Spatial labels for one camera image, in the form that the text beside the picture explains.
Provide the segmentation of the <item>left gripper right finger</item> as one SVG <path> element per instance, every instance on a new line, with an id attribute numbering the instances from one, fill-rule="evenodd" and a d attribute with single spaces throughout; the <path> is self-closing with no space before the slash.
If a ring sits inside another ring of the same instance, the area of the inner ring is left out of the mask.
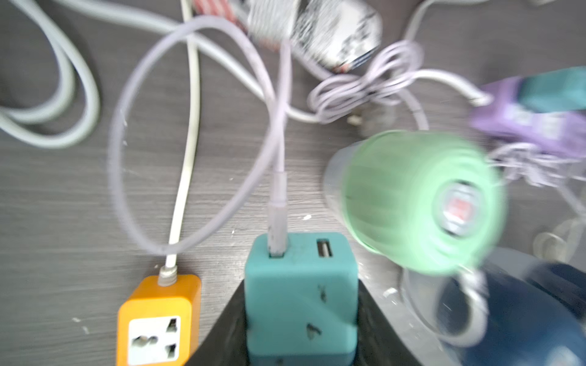
<path id="1" fill-rule="evenodd" d="M 355 365 L 421 366 L 359 280 L 358 345 Z"/>

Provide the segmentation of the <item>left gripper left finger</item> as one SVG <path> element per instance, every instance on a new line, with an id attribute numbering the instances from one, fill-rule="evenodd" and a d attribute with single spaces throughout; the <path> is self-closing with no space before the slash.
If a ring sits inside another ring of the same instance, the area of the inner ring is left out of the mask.
<path id="1" fill-rule="evenodd" d="M 209 334 L 185 366 L 249 364 L 244 282 L 241 282 Z"/>

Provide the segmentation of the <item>orange power strip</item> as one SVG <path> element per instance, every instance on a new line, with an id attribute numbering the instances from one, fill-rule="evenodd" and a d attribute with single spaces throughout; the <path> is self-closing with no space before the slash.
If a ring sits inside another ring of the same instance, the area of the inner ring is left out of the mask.
<path id="1" fill-rule="evenodd" d="M 187 42 L 189 123 L 179 185 L 169 229 L 169 245 L 179 242 L 198 146 L 201 77 L 198 47 Z M 201 280 L 179 274 L 169 255 L 157 276 L 145 278 L 118 311 L 119 365 L 183 365 L 198 345 Z"/>

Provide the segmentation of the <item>teal USB charger adapter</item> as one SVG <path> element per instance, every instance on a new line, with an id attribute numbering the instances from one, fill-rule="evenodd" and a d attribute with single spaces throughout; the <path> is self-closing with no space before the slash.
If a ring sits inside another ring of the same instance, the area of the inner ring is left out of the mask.
<path id="1" fill-rule="evenodd" d="M 526 77 L 517 100 L 538 113 L 585 109 L 585 66 L 575 66 Z"/>

